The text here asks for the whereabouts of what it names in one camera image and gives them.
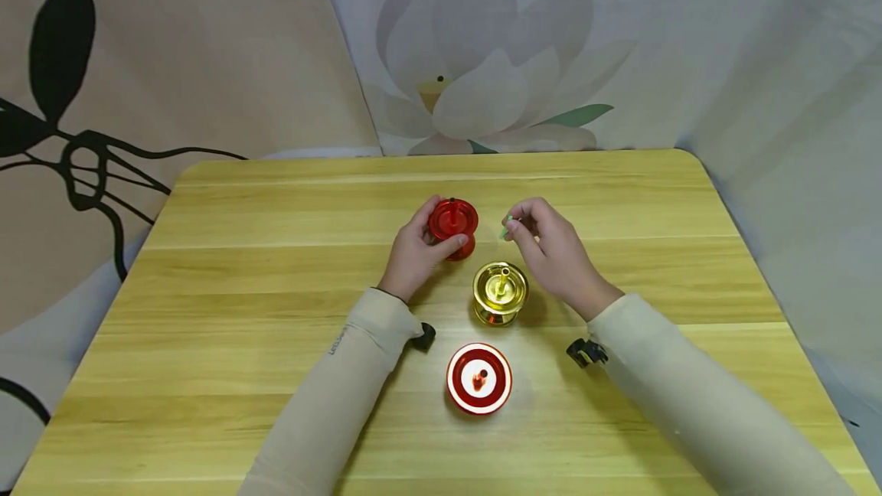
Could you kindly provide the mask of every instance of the red and white spinning top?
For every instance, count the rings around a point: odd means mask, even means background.
[[[499,410],[511,395],[511,368],[499,350],[470,343],[453,353],[447,364],[447,392],[454,404],[484,416]]]

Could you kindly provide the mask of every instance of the red spinning top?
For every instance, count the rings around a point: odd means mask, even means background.
[[[457,234],[469,236],[465,246],[453,252],[448,260],[461,260],[475,251],[475,230],[478,228],[478,212],[468,202],[450,198],[435,206],[429,217],[429,231],[437,240],[447,240]]]
[[[447,366],[447,392],[454,404],[485,416],[499,410],[511,395],[511,368],[499,350],[471,343],[453,353]]]

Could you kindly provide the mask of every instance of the table top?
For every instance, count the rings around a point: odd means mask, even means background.
[[[484,263],[522,266],[500,219],[541,195],[594,263],[758,391],[859,494],[876,485],[701,163],[679,150],[211,162],[181,176],[31,457],[16,496],[234,494],[298,383],[381,276],[431,194],[470,201],[475,252],[416,295],[437,329],[405,351],[341,494],[711,494],[602,370],[564,349],[585,325],[541,291],[515,325],[469,304]],[[493,416],[446,398],[448,360],[511,363]]]

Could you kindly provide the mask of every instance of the fabric backdrop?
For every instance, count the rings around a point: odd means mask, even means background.
[[[882,475],[882,0],[332,0],[388,154],[691,150]]]
[[[379,149],[329,0],[0,0],[0,28],[2,492],[182,170]]]

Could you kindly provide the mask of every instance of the spinning top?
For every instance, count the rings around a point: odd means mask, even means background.
[[[472,282],[475,301],[472,310],[491,326],[507,326],[515,321],[529,295],[527,277],[510,263],[481,266]]]
[[[468,202],[450,198],[435,206],[429,217],[429,231],[435,240],[447,240],[457,234],[469,236],[465,246],[454,251],[448,260],[463,260],[475,251],[475,230],[478,229],[478,212]]]
[[[485,416],[511,395],[511,368],[499,350],[471,343],[453,353],[447,366],[447,392],[466,413]]]

